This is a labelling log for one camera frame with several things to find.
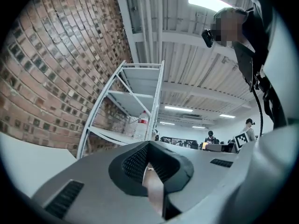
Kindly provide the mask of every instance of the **black cap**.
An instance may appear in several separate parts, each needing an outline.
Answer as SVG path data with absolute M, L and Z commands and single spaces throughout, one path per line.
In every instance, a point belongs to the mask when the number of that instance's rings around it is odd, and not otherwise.
M 253 122 L 252 119 L 247 119 L 247 120 L 246 120 L 246 124 L 248 124 L 249 122 L 250 122 L 252 125 L 255 125 L 255 122 Z

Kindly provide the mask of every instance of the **textured black pad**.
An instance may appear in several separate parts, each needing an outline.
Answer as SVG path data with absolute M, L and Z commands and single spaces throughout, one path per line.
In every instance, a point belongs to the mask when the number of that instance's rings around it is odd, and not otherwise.
M 164 184 L 165 194 L 182 190 L 194 172 L 187 158 L 153 141 L 146 141 L 111 162 L 108 170 L 110 178 L 126 194 L 147 196 L 142 181 L 148 163 L 151 163 Z

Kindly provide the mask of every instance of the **white shelving unit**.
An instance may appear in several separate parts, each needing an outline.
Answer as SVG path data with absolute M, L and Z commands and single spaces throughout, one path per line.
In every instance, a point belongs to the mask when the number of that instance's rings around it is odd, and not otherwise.
M 163 79 L 164 61 L 161 64 L 126 63 L 123 61 L 110 77 L 95 102 L 84 126 L 77 159 L 82 157 L 85 143 L 90 132 L 119 145 L 135 143 L 123 133 L 113 132 L 92 126 L 93 120 L 105 97 L 108 97 L 121 111 L 131 117 L 139 117 L 145 110 L 149 116 L 149 125 L 145 140 L 150 140 L 157 121 Z M 111 91 L 110 87 L 119 79 L 128 92 Z

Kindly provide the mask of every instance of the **water bottle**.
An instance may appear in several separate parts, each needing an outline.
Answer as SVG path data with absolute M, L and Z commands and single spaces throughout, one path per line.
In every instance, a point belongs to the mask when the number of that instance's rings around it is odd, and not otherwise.
M 137 141 L 144 141 L 146 130 L 148 127 L 149 117 L 146 114 L 146 111 L 143 111 L 142 114 L 139 116 L 138 123 L 136 126 L 134 139 Z

